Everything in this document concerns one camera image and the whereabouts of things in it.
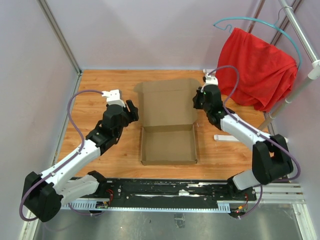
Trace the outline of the brown cardboard box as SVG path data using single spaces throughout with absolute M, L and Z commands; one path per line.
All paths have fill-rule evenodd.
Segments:
M 200 86 L 194 78 L 140 82 L 138 96 L 140 160 L 144 166 L 194 165 L 198 119 L 193 97 Z

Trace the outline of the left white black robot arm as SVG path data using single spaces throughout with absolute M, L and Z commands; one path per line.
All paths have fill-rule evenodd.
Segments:
M 124 105 L 107 104 L 95 128 L 82 138 L 81 144 L 67 157 L 46 169 L 42 173 L 30 172 L 24 180 L 19 215 L 26 207 L 34 214 L 35 219 L 45 223 L 51 220 L 62 206 L 79 197 L 93 194 L 101 198 L 107 193 L 104 177 L 92 172 L 70 183 L 69 180 L 88 163 L 102 156 L 116 145 L 123 129 L 130 123 L 139 120 L 138 108 L 131 100 Z

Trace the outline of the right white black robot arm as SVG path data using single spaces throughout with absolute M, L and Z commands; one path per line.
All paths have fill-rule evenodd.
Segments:
M 230 199 L 238 200 L 249 188 L 268 185 L 293 172 L 293 157 L 285 138 L 262 132 L 243 121 L 224 106 L 216 85 L 199 87 L 192 101 L 195 109 L 206 113 L 211 125 L 232 135 L 252 151 L 251 169 L 227 180 L 226 193 Z

